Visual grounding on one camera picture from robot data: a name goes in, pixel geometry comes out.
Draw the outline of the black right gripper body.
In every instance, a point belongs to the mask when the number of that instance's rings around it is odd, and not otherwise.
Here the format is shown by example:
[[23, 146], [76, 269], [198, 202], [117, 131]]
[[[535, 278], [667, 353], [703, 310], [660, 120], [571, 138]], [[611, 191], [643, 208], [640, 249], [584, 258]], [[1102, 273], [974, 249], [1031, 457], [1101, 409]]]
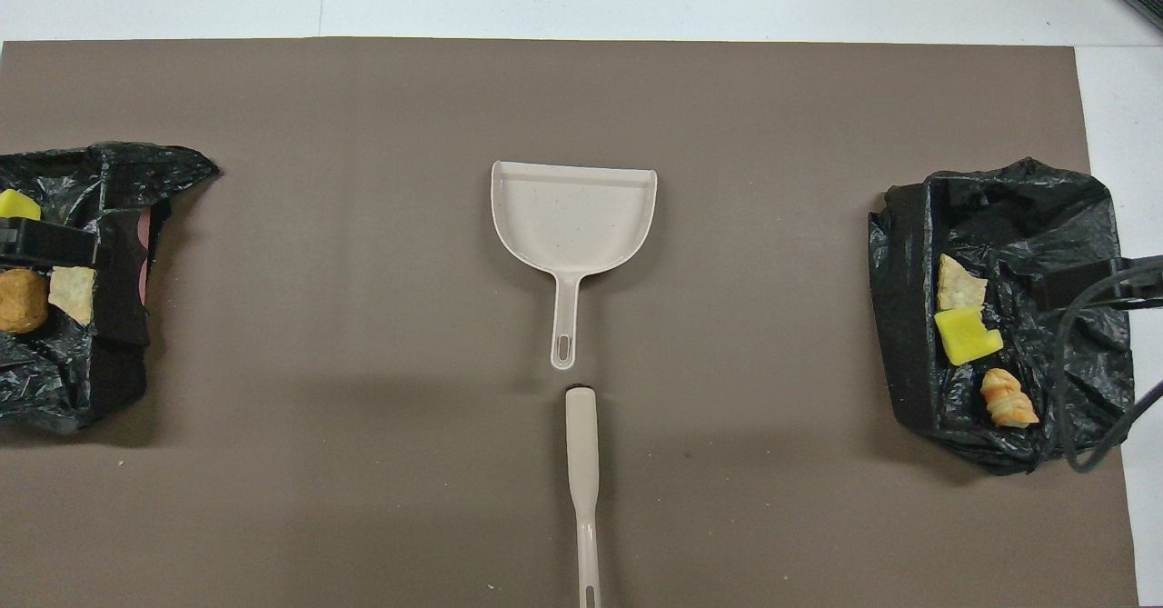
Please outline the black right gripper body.
[[1118, 300], [1160, 300], [1162, 298], [1162, 256], [1118, 257], [1113, 286]]

